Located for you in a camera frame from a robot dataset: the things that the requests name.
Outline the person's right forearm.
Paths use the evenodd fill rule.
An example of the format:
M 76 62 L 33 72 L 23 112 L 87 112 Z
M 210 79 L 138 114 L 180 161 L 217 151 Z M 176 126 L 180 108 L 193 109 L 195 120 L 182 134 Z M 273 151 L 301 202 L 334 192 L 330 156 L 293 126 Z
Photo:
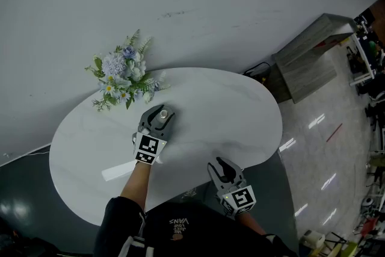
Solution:
M 258 224 L 258 222 L 252 217 L 252 215 L 249 212 L 244 212 L 242 214 L 236 215 L 235 220 L 240 224 L 255 231 L 259 235 L 266 234 L 266 232 L 262 229 L 262 227 Z

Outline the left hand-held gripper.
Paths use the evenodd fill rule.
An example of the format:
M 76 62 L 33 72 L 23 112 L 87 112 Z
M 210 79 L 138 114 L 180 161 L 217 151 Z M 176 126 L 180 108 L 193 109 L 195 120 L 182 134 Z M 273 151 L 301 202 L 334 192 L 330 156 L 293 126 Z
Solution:
M 161 119 L 160 112 L 168 109 L 170 116 L 166 123 Z M 169 140 L 175 120 L 175 112 L 164 104 L 151 107 L 143 113 L 138 124 L 138 131 L 133 135 L 134 158 L 136 161 L 153 165 Z M 150 135 L 156 130 L 158 138 Z

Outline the person's left grey shoe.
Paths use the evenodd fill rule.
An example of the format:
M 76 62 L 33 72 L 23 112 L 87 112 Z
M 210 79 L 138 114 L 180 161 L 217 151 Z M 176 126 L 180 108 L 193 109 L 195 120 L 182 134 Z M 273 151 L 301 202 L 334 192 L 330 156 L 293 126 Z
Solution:
M 181 200 L 191 200 L 191 199 L 195 199 L 196 195 L 197 195 L 197 189 L 196 188 L 192 188 L 192 189 L 187 190 L 186 192 L 184 192 L 180 199 Z

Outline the white kidney-shaped table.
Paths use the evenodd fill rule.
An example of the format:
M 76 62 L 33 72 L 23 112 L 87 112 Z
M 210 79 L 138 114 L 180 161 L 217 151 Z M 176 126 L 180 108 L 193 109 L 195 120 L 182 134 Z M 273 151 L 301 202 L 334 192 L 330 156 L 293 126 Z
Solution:
M 49 154 L 54 186 L 64 203 L 83 220 L 100 225 L 108 201 L 118 196 L 134 164 L 132 134 L 141 115 L 159 104 L 175 114 L 170 141 L 152 167 L 146 209 L 210 180 L 207 164 L 225 157 L 241 168 L 268 160 L 279 148 L 283 126 L 279 106 L 257 81 L 223 70 L 172 68 L 165 90 L 149 103 L 117 105 L 98 111 L 95 92 L 59 125 Z

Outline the person's black printed shirt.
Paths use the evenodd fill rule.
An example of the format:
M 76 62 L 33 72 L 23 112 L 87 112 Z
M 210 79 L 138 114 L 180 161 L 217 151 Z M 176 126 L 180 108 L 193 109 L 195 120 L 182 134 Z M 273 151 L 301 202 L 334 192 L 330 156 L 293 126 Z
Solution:
M 198 203 L 148 213 L 125 197 L 105 209 L 94 257 L 297 257 L 276 235 L 260 235 Z

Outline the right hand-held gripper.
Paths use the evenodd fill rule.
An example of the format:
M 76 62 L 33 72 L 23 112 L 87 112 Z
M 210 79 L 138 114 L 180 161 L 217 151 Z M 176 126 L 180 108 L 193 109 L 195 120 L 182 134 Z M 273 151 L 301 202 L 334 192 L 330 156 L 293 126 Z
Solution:
M 215 166 L 208 163 L 207 170 L 218 193 L 217 199 L 224 209 L 226 216 L 234 218 L 251 210 L 256 204 L 256 198 L 251 185 L 243 179 L 242 170 L 232 161 L 216 157 L 217 162 L 222 168 L 221 176 Z M 224 188 L 224 183 L 231 183 Z

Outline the blue and white flower bouquet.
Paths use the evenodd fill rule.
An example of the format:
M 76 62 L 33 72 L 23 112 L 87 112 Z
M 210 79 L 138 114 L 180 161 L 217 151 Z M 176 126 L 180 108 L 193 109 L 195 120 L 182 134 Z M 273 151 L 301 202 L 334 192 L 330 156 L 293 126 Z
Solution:
M 148 104 L 156 92 L 170 88 L 165 82 L 165 71 L 154 76 L 147 70 L 145 56 L 152 38 L 141 40 L 140 36 L 140 30 L 136 30 L 113 51 L 94 55 L 93 64 L 85 68 L 97 78 L 101 97 L 93 99 L 92 106 L 98 112 L 117 105 L 129 108 L 141 99 Z

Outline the grey wooden shelf cabinet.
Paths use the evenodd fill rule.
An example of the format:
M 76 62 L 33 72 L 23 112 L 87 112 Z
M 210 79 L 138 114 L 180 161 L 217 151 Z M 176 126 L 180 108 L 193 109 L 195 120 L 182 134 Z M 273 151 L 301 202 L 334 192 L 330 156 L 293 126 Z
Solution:
M 337 76 L 326 53 L 357 30 L 352 18 L 324 13 L 274 54 L 293 103 L 301 102 Z

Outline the person's left forearm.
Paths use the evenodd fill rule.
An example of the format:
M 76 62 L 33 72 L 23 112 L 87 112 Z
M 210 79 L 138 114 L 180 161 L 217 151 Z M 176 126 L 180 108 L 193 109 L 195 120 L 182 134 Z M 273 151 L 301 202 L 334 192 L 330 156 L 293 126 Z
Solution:
M 137 203 L 144 211 L 152 165 L 137 162 L 120 196 Z

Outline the small glass jar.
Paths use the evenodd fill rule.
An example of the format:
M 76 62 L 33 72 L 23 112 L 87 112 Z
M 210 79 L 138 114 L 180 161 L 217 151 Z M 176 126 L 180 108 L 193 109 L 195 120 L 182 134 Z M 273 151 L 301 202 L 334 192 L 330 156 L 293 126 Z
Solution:
M 168 109 L 162 109 L 154 118 L 155 120 L 155 127 L 161 128 L 166 123 L 170 116 L 170 112 Z

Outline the red floor strip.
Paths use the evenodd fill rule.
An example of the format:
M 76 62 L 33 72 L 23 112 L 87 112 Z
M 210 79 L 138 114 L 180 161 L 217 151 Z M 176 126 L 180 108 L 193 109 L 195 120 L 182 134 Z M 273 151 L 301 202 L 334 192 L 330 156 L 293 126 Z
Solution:
M 330 136 L 326 139 L 326 143 L 328 143 L 332 138 L 333 136 L 337 133 L 337 131 L 341 128 L 341 126 L 343 125 L 343 123 L 340 123 L 336 129 L 330 134 Z

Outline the long white office desk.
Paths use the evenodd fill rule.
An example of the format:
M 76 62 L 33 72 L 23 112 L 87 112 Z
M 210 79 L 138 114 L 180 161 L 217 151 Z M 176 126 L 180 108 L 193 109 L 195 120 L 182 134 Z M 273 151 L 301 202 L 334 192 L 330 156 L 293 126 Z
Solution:
M 356 34 L 353 34 L 351 36 L 351 39 L 356 46 L 357 55 L 359 56 L 359 59 L 361 60 L 361 71 L 359 73 L 354 73 L 353 78 L 349 83 L 349 85 L 352 87 L 352 86 L 364 83 L 368 80 L 374 79 L 375 74 L 376 74 L 376 70 L 374 68 L 372 68 L 372 65 L 368 60 L 366 52 L 362 47 L 362 44 L 360 42 L 360 38 Z

